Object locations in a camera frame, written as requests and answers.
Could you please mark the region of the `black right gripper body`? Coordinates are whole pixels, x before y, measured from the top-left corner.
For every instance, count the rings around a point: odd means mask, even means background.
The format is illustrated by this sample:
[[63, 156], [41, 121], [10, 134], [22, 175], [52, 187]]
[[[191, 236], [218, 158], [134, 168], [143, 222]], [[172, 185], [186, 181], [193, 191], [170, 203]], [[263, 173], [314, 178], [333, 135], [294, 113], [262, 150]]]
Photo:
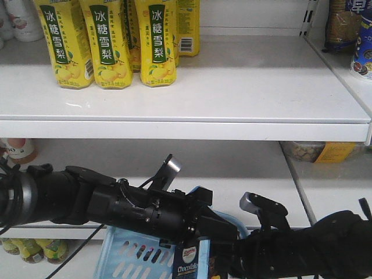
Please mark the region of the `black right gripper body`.
[[253, 230], [245, 238], [237, 228], [212, 228], [209, 275], [235, 278], [285, 278], [291, 276], [291, 229]]

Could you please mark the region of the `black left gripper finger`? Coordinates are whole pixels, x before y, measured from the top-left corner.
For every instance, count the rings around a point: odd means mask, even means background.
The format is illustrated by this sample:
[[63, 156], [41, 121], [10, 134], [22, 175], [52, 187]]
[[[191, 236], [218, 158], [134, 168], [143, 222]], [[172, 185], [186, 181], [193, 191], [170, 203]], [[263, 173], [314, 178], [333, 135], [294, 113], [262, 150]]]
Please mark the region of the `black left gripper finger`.
[[197, 237], [213, 241], [233, 241], [238, 238], [238, 229], [212, 209], [203, 208], [197, 217]]

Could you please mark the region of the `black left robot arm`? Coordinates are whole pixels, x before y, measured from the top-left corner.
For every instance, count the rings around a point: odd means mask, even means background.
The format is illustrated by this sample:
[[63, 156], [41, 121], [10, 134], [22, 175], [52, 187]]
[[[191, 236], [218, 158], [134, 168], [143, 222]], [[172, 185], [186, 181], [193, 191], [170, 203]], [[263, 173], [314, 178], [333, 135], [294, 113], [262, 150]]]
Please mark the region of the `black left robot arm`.
[[2, 232], [40, 221], [93, 221], [156, 237], [165, 247], [195, 239], [223, 244], [238, 238], [237, 227], [212, 211], [211, 190], [168, 190], [176, 172], [166, 165], [139, 187], [78, 166], [55, 171], [43, 164], [21, 171], [2, 164], [1, 169]]

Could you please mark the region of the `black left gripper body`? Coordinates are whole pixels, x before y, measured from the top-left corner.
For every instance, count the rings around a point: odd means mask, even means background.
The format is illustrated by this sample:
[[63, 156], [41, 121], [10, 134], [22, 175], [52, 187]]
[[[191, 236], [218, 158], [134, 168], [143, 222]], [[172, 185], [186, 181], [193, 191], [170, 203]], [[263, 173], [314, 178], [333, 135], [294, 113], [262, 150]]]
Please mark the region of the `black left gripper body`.
[[213, 192], [204, 187], [186, 194], [115, 183], [93, 191], [87, 218], [177, 244], [194, 237], [199, 215], [212, 199]]

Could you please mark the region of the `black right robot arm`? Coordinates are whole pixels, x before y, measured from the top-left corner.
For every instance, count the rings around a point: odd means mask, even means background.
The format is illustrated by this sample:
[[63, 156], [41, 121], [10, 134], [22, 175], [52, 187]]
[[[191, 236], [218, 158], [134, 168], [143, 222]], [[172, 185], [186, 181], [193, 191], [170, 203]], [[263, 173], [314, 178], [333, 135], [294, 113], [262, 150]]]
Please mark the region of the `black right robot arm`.
[[359, 199], [365, 218], [350, 210], [323, 217], [294, 230], [288, 211], [277, 201], [247, 192], [240, 207], [257, 215], [261, 228], [238, 239], [237, 226], [209, 211], [213, 226], [212, 254], [216, 268], [237, 278], [323, 278], [371, 276], [371, 209]]

